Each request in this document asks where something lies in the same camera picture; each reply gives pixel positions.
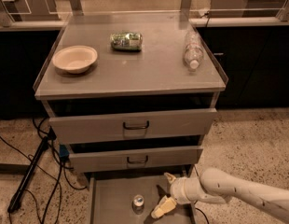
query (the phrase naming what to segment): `black handle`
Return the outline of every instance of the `black handle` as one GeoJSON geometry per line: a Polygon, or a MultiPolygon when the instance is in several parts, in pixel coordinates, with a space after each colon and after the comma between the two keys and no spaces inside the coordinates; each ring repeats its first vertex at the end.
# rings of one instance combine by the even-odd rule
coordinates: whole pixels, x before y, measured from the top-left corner
{"type": "Polygon", "coordinates": [[[144,126],[127,126],[126,122],[123,122],[123,128],[125,130],[133,131],[133,130],[146,130],[150,126],[150,122],[147,121],[144,126]]]}
{"type": "Polygon", "coordinates": [[[144,161],[130,161],[130,158],[127,157],[127,163],[129,164],[146,164],[148,162],[148,156],[145,156],[145,160],[144,161]]]}

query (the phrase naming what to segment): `speckled floor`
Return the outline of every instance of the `speckled floor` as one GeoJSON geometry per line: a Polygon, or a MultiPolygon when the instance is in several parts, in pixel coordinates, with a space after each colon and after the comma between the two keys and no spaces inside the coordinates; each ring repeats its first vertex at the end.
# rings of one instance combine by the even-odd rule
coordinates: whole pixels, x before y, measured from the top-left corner
{"type": "MultiPolygon", "coordinates": [[[[0,120],[0,134],[26,155],[34,154],[40,139],[30,119],[0,120]]],[[[289,108],[219,110],[203,142],[203,153],[196,165],[199,173],[206,167],[217,167],[234,176],[281,189],[289,189],[289,108]]],[[[21,154],[0,140],[0,162],[28,163],[21,154]]],[[[47,150],[39,166],[57,177],[59,166],[47,150]]],[[[79,175],[66,172],[71,183],[82,187],[79,175]]],[[[21,182],[21,175],[0,175],[0,223],[9,223],[7,208],[21,182]]],[[[39,168],[28,186],[38,202],[42,216],[55,180],[39,168]]],[[[74,190],[61,177],[62,204],[59,222],[86,223],[88,190],[74,190]]],[[[46,222],[54,223],[59,210],[59,190],[53,196],[46,222]]],[[[226,205],[198,202],[212,224],[281,223],[248,204],[232,199],[226,205]]],[[[200,223],[206,223],[198,212],[200,223]]],[[[38,223],[34,199],[25,192],[21,209],[11,215],[12,223],[38,223]]]]}

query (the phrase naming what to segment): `closed drawer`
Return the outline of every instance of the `closed drawer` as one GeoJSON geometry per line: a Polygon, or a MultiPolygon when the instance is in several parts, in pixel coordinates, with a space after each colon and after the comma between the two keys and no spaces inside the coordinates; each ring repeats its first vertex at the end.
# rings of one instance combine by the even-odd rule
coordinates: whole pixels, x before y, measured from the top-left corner
{"type": "Polygon", "coordinates": [[[62,144],[202,135],[211,128],[216,110],[188,109],[115,115],[51,118],[62,144]]]}
{"type": "Polygon", "coordinates": [[[99,153],[73,153],[70,161],[79,173],[176,166],[197,163],[202,147],[163,147],[99,153]]]}

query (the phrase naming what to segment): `white bowl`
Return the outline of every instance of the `white bowl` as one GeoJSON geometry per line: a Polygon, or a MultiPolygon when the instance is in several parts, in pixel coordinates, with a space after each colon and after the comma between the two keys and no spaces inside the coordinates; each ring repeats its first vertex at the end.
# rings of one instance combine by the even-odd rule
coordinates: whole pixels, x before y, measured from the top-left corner
{"type": "Polygon", "coordinates": [[[52,62],[57,68],[71,74],[80,74],[96,62],[96,49],[87,46],[72,46],[54,54],[52,62]]]}

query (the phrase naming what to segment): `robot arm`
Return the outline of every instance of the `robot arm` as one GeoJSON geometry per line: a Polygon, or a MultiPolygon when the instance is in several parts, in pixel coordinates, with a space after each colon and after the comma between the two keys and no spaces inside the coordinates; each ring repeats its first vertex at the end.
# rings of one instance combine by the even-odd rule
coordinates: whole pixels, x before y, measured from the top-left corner
{"type": "Polygon", "coordinates": [[[153,218],[170,212],[177,204],[223,204],[235,197],[289,224],[289,190],[246,181],[215,168],[206,169],[200,177],[165,175],[171,184],[171,197],[159,202],[151,214],[153,218]]]}

